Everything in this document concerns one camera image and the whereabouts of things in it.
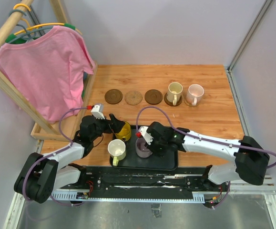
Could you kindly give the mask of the woven rattan coaster back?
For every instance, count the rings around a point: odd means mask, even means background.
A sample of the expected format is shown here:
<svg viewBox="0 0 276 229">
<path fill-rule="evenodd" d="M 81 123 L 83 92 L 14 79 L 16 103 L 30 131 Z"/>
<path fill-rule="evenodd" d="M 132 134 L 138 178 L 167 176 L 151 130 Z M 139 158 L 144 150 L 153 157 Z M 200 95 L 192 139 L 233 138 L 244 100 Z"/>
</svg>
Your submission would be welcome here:
<svg viewBox="0 0 276 229">
<path fill-rule="evenodd" d="M 125 94 L 125 101 L 129 105 L 137 105 L 142 99 L 143 96 L 139 91 L 129 91 Z"/>
</svg>

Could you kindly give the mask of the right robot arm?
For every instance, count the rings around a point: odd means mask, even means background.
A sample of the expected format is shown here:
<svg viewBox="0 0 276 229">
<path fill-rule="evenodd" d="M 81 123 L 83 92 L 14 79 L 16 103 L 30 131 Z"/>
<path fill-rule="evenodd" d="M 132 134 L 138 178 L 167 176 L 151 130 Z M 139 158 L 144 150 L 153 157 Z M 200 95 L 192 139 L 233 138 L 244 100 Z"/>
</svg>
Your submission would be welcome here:
<svg viewBox="0 0 276 229">
<path fill-rule="evenodd" d="M 252 137 L 245 135 L 242 139 L 223 139 L 186 128 L 166 127 L 159 122 L 141 127 L 139 132 L 153 153 L 171 149 L 198 152 L 227 160 L 227 164 L 206 168 L 201 185 L 207 191 L 226 181 L 238 179 L 256 186 L 264 182 L 270 157 Z"/>
</svg>

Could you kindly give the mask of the purple mug black handle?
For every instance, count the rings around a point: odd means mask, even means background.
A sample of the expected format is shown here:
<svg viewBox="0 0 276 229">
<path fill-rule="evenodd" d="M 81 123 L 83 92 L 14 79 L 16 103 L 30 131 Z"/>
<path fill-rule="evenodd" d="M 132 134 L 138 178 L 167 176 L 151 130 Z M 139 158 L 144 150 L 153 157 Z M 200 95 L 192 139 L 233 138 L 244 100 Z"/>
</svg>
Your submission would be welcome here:
<svg viewBox="0 0 276 229">
<path fill-rule="evenodd" d="M 148 149 L 146 146 L 147 146 L 147 143 L 143 138 L 138 138 L 136 140 L 135 149 L 139 157 L 148 158 L 153 154 L 152 151 Z"/>
</svg>

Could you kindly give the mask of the cream mug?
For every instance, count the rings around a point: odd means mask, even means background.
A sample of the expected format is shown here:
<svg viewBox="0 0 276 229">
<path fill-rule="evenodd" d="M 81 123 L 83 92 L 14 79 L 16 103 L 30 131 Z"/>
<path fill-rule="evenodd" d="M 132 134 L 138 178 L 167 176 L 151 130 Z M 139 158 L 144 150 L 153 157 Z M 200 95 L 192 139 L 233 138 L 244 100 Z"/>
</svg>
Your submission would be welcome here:
<svg viewBox="0 0 276 229">
<path fill-rule="evenodd" d="M 178 82 L 172 82 L 168 86 L 166 99 L 172 106 L 176 106 L 181 99 L 183 86 Z"/>
</svg>

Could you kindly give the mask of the white mug yellow handle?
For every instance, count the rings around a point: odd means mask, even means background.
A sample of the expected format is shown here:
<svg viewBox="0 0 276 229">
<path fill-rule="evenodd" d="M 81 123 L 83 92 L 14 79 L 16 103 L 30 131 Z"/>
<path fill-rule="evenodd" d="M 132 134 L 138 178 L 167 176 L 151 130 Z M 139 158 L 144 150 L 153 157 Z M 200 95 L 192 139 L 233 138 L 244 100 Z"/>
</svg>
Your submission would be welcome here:
<svg viewBox="0 0 276 229">
<path fill-rule="evenodd" d="M 126 144 L 120 139 L 112 140 L 107 149 L 112 158 L 113 166 L 118 166 L 118 163 L 126 157 Z"/>
</svg>

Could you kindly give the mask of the pink mug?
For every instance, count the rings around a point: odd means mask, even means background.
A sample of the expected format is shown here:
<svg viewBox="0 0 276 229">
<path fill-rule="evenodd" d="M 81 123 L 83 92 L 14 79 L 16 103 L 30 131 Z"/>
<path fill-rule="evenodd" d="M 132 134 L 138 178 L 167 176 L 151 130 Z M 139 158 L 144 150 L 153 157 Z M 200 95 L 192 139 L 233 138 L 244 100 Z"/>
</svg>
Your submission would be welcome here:
<svg viewBox="0 0 276 229">
<path fill-rule="evenodd" d="M 204 95 L 204 88 L 199 84 L 192 84 L 189 86 L 186 99 L 191 104 L 200 104 Z"/>
</svg>

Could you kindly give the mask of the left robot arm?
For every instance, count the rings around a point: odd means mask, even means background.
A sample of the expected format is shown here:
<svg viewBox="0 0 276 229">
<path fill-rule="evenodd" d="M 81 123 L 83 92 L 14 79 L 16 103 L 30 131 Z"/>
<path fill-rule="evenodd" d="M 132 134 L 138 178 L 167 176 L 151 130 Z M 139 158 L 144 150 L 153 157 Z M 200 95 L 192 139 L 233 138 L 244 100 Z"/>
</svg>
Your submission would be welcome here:
<svg viewBox="0 0 276 229">
<path fill-rule="evenodd" d="M 86 157 L 94 148 L 94 141 L 104 134 L 119 133 L 125 121 L 113 114 L 109 119 L 97 119 L 93 115 L 82 118 L 74 139 L 59 150 L 41 155 L 32 153 L 19 173 L 14 191 L 27 201 L 44 203 L 56 189 L 72 184 L 81 189 L 87 184 L 87 176 L 74 161 Z"/>
</svg>

